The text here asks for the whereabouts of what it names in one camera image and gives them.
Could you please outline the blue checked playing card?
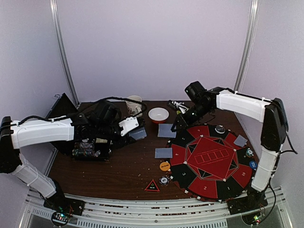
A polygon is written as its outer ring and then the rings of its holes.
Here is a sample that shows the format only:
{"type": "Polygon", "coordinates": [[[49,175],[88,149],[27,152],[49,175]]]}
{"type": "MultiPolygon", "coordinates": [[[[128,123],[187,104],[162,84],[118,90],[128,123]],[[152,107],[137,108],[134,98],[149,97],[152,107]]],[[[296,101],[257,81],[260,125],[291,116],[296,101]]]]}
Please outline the blue checked playing card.
{"type": "Polygon", "coordinates": [[[171,130],[173,124],[171,123],[160,123],[158,129],[158,137],[160,138],[175,138],[176,132],[171,130]]]}

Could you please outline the dealt card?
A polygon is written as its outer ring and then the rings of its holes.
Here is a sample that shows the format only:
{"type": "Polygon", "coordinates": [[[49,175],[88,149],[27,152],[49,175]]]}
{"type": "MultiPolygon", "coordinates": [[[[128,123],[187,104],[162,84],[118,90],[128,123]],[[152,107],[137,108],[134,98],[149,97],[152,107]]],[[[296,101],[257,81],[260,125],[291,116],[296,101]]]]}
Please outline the dealt card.
{"type": "Polygon", "coordinates": [[[234,141],[234,144],[239,147],[244,147],[247,143],[247,139],[243,137],[242,135],[238,135],[237,138],[234,141]]]}
{"type": "Polygon", "coordinates": [[[172,148],[156,148],[155,156],[156,159],[160,158],[172,158],[172,148]]]}

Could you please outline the blue grey cloth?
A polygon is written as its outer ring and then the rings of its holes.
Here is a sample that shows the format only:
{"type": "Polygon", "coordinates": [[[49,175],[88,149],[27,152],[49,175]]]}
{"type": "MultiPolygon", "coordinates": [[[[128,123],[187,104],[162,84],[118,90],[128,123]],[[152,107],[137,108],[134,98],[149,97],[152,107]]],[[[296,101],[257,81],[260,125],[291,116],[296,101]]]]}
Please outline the blue grey cloth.
{"type": "Polygon", "coordinates": [[[128,134],[130,137],[134,138],[137,141],[144,139],[147,136],[145,127],[134,129],[134,130],[130,131],[128,134]]]}

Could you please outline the black round dealer puck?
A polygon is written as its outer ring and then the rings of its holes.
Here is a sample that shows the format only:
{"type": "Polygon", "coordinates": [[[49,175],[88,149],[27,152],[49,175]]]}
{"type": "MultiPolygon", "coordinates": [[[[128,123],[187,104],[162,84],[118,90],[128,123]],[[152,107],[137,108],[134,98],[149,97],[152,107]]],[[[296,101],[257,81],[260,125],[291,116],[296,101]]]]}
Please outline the black round dealer puck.
{"type": "Polygon", "coordinates": [[[216,125],[215,131],[219,134],[224,134],[226,129],[222,125],[216,125]]]}

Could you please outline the orange big blind button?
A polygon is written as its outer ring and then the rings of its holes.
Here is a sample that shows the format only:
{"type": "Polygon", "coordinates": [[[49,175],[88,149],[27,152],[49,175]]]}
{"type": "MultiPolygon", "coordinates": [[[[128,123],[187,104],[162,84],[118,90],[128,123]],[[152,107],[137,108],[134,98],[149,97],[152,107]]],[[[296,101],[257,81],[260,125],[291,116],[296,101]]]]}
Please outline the orange big blind button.
{"type": "Polygon", "coordinates": [[[169,162],[164,161],[164,162],[162,162],[162,163],[159,165],[159,168],[160,168],[161,171],[169,171],[170,168],[171,168],[171,165],[170,165],[169,162]]]}

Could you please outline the poker chip stack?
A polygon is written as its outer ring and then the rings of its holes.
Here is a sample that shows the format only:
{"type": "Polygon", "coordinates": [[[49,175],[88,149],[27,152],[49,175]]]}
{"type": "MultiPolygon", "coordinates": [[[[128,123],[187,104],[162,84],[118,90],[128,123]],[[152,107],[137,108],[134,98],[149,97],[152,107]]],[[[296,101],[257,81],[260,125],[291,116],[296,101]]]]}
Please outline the poker chip stack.
{"type": "Polygon", "coordinates": [[[248,158],[252,158],[254,156],[253,150],[251,150],[250,148],[247,148],[246,152],[245,152],[245,156],[248,158]]]}
{"type": "Polygon", "coordinates": [[[170,182],[170,177],[169,176],[162,176],[159,178],[159,183],[162,185],[162,186],[167,186],[170,182]]]}

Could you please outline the blue small blind button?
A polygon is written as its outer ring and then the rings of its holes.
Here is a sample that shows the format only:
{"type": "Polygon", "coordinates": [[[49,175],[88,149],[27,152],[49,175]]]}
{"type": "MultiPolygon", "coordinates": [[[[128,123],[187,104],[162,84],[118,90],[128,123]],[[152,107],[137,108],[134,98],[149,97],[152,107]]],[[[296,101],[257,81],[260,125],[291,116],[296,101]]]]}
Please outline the blue small blind button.
{"type": "Polygon", "coordinates": [[[253,170],[257,169],[257,163],[255,161],[250,161],[249,162],[249,166],[250,168],[252,168],[253,170]]]}

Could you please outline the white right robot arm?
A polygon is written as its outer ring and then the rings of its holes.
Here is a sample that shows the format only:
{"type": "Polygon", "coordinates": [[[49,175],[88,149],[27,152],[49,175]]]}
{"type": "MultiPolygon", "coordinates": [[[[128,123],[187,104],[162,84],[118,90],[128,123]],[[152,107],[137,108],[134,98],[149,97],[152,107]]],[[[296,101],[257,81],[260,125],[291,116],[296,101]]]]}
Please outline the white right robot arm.
{"type": "Polygon", "coordinates": [[[185,92],[193,102],[192,107],[178,101],[167,102],[171,109],[180,111],[172,127],[174,131],[185,129],[215,109],[242,114],[263,124],[260,137],[262,154],[251,187],[259,192],[264,191],[275,172],[275,164],[289,131],[283,101],[280,98],[269,100],[252,97],[230,88],[207,90],[198,81],[189,84],[185,92]]]}

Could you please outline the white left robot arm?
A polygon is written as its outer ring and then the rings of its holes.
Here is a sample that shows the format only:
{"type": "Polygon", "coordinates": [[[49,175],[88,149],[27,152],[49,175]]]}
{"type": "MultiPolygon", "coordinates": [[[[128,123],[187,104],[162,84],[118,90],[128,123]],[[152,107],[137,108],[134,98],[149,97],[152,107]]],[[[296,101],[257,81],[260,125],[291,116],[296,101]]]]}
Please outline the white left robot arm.
{"type": "Polygon", "coordinates": [[[71,156],[74,147],[87,143],[95,156],[108,155],[129,142],[129,127],[137,121],[122,117],[120,108],[102,100],[82,111],[69,102],[56,102],[47,117],[32,115],[23,120],[5,116],[0,122],[0,172],[11,174],[38,191],[58,211],[68,207],[60,184],[38,168],[39,152],[52,148],[71,156]]]}

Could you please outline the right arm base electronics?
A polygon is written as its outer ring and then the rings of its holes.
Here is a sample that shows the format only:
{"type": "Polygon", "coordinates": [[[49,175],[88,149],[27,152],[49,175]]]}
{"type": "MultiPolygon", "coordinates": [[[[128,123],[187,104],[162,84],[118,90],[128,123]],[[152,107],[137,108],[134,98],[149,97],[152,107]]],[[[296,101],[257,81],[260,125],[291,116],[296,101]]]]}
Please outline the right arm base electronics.
{"type": "Polygon", "coordinates": [[[248,188],[247,195],[245,197],[232,200],[230,199],[227,201],[230,215],[259,209],[258,212],[252,212],[242,216],[242,220],[247,225],[251,226],[260,224],[262,222],[263,215],[266,212],[265,206],[268,205],[265,197],[265,190],[259,192],[252,187],[248,188]]]}

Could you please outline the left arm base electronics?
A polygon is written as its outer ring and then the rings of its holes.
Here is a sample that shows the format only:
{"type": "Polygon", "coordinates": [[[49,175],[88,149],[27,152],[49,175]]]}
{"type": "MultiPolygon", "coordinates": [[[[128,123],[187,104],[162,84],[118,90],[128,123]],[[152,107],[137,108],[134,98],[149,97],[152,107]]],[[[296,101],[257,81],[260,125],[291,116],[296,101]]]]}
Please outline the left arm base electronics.
{"type": "Polygon", "coordinates": [[[54,210],[51,215],[51,222],[57,226],[62,227],[67,225],[74,215],[81,216],[85,207],[83,200],[66,198],[66,207],[55,206],[50,200],[45,199],[43,206],[54,210]]]}

